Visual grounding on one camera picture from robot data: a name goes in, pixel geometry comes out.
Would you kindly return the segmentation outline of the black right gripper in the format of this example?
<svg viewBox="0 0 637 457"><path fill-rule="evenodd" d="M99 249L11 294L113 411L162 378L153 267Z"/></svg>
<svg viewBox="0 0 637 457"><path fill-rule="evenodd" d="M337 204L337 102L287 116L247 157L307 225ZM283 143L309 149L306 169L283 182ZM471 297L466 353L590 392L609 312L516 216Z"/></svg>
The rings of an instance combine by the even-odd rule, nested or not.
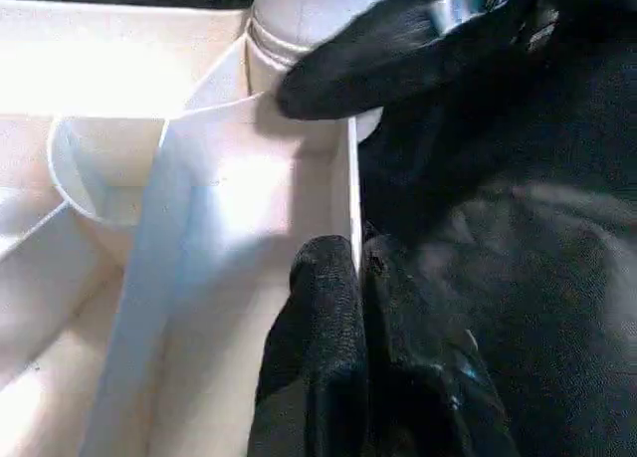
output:
<svg viewBox="0 0 637 457"><path fill-rule="evenodd" d="M303 56L275 93L290 118L340 118L455 80L492 52L533 50L560 13L548 0L381 0Z"/></svg>

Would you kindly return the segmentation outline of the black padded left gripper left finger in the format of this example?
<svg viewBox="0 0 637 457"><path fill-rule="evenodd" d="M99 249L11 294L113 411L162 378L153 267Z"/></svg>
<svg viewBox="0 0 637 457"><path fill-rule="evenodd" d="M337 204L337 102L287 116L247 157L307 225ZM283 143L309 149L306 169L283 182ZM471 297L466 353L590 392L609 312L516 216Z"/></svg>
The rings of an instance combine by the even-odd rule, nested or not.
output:
<svg viewBox="0 0 637 457"><path fill-rule="evenodd" d="M359 456L368 370L359 281L349 242L307 242L264 346L251 426L254 456Z"/></svg>

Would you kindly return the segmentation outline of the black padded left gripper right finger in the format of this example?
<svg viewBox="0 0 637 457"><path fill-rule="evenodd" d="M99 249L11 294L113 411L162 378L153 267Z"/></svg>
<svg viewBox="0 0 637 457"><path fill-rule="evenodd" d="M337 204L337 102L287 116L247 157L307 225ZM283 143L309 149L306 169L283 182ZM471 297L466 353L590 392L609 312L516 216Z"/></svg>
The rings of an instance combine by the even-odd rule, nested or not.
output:
<svg viewBox="0 0 637 457"><path fill-rule="evenodd" d="M408 250L374 233L361 258L373 455L518 455L474 336Z"/></svg>

